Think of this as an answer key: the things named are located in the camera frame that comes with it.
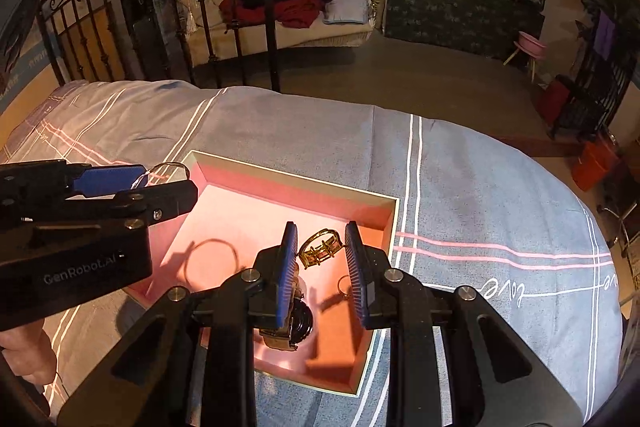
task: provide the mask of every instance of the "watch face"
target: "watch face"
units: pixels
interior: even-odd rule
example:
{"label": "watch face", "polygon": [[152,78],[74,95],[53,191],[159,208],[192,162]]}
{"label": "watch face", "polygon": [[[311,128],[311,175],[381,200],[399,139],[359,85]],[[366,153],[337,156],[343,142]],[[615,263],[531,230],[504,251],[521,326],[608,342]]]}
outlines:
{"label": "watch face", "polygon": [[299,344],[314,330],[314,314],[301,299],[293,299],[291,311],[291,344]]}

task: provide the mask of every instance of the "bed frame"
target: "bed frame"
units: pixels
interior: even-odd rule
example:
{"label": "bed frame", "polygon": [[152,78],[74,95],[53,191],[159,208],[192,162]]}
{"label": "bed frame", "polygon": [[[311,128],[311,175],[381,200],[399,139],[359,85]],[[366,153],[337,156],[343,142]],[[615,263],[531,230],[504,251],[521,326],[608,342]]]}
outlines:
{"label": "bed frame", "polygon": [[[124,45],[120,42],[120,38],[116,34],[116,19],[114,16],[113,6],[111,5],[110,0],[99,0],[100,2],[92,2],[92,0],[41,0],[40,7],[36,14],[36,21],[38,23],[38,28],[42,35],[42,40],[44,42],[44,47],[46,49],[47,55],[49,57],[50,63],[53,67],[54,74],[58,80],[58,83],[62,86],[65,84],[66,79],[71,74],[72,71],[77,71],[79,78],[85,78],[86,74],[84,73],[84,67],[88,65],[93,77],[97,80],[102,80],[102,78],[98,77],[96,64],[94,64],[94,59],[92,58],[92,54],[89,51],[89,42],[87,39],[86,29],[90,28],[92,35],[95,36],[95,39],[91,39],[92,44],[97,45],[97,52],[100,55],[100,61],[102,65],[100,66],[101,70],[106,71],[105,80],[113,82],[114,80],[125,80],[131,79],[134,76],[131,73],[131,64],[127,61],[125,54],[123,52]],[[88,12],[87,16],[90,18],[91,25],[81,24],[81,21],[84,17],[79,16],[79,5],[82,3],[86,3],[86,10]],[[197,0],[200,6],[200,12],[202,16],[202,23],[204,26],[204,30],[206,32],[206,40],[207,47],[209,50],[209,61],[208,63],[211,65],[211,70],[216,79],[216,85],[218,88],[222,87],[222,80],[220,78],[220,72],[217,67],[218,58],[213,51],[213,47],[211,44],[211,38],[209,34],[209,24],[207,23],[207,13],[205,9],[205,0]],[[186,65],[186,69],[188,72],[188,80],[191,84],[195,85],[195,79],[193,74],[193,67],[191,66],[191,57],[188,51],[188,47],[186,45],[186,34],[183,28],[183,24],[180,20],[180,13],[178,12],[177,0],[170,0],[172,4],[172,12],[175,19],[175,27],[177,39],[180,42],[180,48],[182,50],[182,55],[184,57],[184,62]],[[275,33],[275,19],[273,15],[273,0],[265,0],[265,16],[266,22],[265,32],[266,32],[266,42],[267,42],[267,56],[268,56],[268,67],[271,79],[271,89],[280,92],[280,76],[278,73],[278,59],[277,59],[277,45],[276,45],[276,33]],[[234,19],[236,19],[236,7],[233,6],[233,15]],[[115,48],[115,52],[118,55],[118,60],[122,65],[122,69],[124,71],[124,78],[115,78],[113,72],[113,57],[110,57],[107,46],[102,42],[100,38],[100,33],[98,31],[96,17],[95,14],[99,10],[105,10],[106,16],[108,18],[108,30],[113,36],[113,44]],[[156,13],[149,14],[152,23],[155,26],[158,34],[159,24]],[[238,50],[238,60],[241,71],[241,79],[242,85],[246,85],[246,72],[244,68],[244,60],[242,56],[242,44],[239,38],[238,30],[241,27],[236,20],[231,25],[231,29],[234,32],[235,40],[236,40],[236,49]],[[80,45],[74,44],[74,39],[71,37],[71,33],[69,32],[70,28],[77,28],[77,33],[79,34],[79,38],[77,39],[80,42]],[[129,24],[127,24],[127,30],[129,32],[129,37],[132,43],[132,47],[138,56],[138,61],[140,62],[140,66],[142,68],[142,73],[145,79],[149,79],[148,73],[145,71],[143,61],[140,59],[140,43],[137,42],[136,36],[131,30]],[[66,48],[63,46],[63,34],[66,33]],[[63,63],[67,70],[68,75],[65,76],[63,71],[60,68],[60,65],[56,59],[56,51],[54,48],[54,44],[56,44],[57,49],[60,51],[60,55],[62,56]],[[169,64],[169,60],[166,57],[166,54],[161,54],[161,62],[162,69],[167,78],[179,78],[178,74],[175,71],[172,71],[171,65]]]}

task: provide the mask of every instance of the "open cardboard box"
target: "open cardboard box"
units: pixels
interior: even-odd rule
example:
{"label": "open cardboard box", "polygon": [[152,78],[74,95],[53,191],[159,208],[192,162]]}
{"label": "open cardboard box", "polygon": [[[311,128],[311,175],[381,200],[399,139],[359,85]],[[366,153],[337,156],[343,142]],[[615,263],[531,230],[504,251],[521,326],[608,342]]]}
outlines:
{"label": "open cardboard box", "polygon": [[[344,239],[345,225],[354,220],[364,244],[390,252],[397,198],[198,151],[183,163],[198,186],[198,203],[188,215],[149,229],[153,275],[127,290],[144,307],[174,285],[192,291],[219,286],[252,266],[258,251],[279,245],[287,221],[298,227],[298,247],[321,229],[337,230]],[[266,347],[256,330],[255,368],[322,391],[357,395],[371,332],[360,326],[353,299],[338,292],[338,279],[349,273],[344,250],[320,266],[298,265],[314,331],[298,350],[279,351]],[[348,289],[348,282],[340,288]]]}

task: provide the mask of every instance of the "finger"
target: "finger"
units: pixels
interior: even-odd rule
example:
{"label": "finger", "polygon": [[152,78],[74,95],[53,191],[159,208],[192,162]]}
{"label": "finger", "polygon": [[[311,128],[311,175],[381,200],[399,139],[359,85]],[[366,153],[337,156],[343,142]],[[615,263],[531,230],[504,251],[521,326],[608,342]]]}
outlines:
{"label": "finger", "polygon": [[44,319],[32,322],[13,330],[0,331],[0,346],[12,351],[30,349],[40,341]]}
{"label": "finger", "polygon": [[18,377],[32,377],[32,383],[44,385],[51,383],[56,374],[56,354],[51,349],[51,342],[43,331],[36,346],[31,349],[2,352],[7,364]]}

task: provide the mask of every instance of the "red blanket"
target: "red blanket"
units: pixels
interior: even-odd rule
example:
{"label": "red blanket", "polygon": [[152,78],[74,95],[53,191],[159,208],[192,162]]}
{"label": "red blanket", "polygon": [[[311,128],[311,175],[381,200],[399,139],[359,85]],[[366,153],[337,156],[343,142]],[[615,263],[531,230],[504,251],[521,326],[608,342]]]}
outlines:
{"label": "red blanket", "polygon": [[[223,0],[220,3],[222,20],[231,25],[233,20],[233,0]],[[285,28],[309,28],[324,8],[322,0],[288,0],[277,2],[273,7],[275,19]],[[248,9],[242,6],[241,0],[236,0],[236,19],[241,24],[264,23],[264,6]]]}

